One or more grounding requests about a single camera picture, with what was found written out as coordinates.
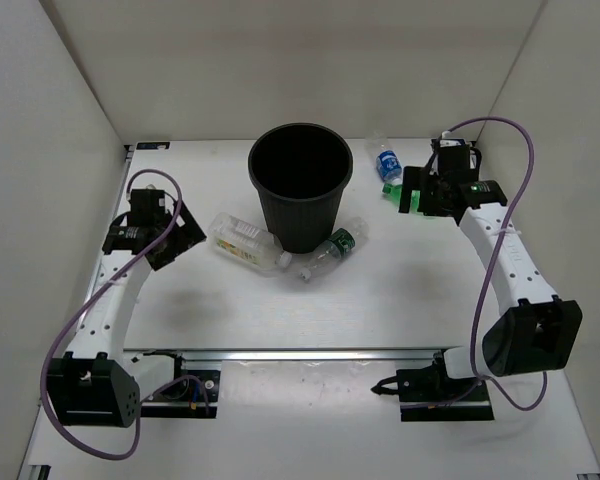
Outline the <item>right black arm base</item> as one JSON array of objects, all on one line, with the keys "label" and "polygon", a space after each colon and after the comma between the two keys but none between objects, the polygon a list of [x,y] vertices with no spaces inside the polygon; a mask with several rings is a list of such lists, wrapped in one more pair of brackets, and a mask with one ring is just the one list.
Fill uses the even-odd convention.
[{"label": "right black arm base", "polygon": [[495,419],[487,387],[476,378],[452,379],[442,353],[421,368],[401,368],[371,392],[397,396],[403,423],[485,422]]}]

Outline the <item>green plastic bottle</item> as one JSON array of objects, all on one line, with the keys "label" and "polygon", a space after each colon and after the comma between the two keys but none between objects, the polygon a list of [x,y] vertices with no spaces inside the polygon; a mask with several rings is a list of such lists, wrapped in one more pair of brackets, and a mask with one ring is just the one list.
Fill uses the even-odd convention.
[{"label": "green plastic bottle", "polygon": [[420,192],[418,190],[403,191],[402,184],[385,183],[382,189],[383,197],[400,209],[401,201],[408,200],[408,213],[421,215],[419,211]]}]

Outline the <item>yellow label clear bottle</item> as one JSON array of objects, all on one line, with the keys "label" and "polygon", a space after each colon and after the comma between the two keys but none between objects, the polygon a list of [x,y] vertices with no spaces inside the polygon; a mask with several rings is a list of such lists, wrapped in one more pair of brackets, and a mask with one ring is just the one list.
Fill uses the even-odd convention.
[{"label": "yellow label clear bottle", "polygon": [[273,233],[225,212],[214,218],[209,238],[217,251],[260,271],[284,270],[292,260]]}]

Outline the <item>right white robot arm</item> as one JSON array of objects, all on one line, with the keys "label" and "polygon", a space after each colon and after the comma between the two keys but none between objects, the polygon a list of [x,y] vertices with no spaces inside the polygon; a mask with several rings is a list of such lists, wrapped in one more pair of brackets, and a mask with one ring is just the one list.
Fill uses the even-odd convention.
[{"label": "right white robot arm", "polygon": [[507,218],[508,201],[494,180],[449,171],[424,175],[403,171],[400,210],[451,217],[473,245],[498,302],[499,317],[467,347],[447,350],[444,365],[429,375],[440,399],[460,393],[465,378],[506,377],[563,369],[582,321],[574,300],[563,300],[544,279]]}]

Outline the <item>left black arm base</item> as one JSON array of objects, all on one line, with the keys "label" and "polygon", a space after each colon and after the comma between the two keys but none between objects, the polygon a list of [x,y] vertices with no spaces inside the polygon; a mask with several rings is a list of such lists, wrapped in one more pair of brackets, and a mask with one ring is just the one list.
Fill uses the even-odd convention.
[{"label": "left black arm base", "polygon": [[140,388],[143,418],[216,418],[221,386],[219,362],[158,350],[135,354],[130,366]]}]

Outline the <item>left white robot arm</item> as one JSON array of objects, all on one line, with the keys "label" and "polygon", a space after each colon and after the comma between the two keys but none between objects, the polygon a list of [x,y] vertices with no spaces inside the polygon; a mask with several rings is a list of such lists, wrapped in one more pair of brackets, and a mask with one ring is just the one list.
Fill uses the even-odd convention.
[{"label": "left white robot arm", "polygon": [[156,390],[168,400],[186,395],[190,377],[174,354],[127,354],[124,341],[149,275],[205,239],[187,207],[177,216],[168,211],[164,191],[132,191],[129,211],[113,220],[105,237],[97,282],[104,293],[46,374],[62,425],[126,428]]}]

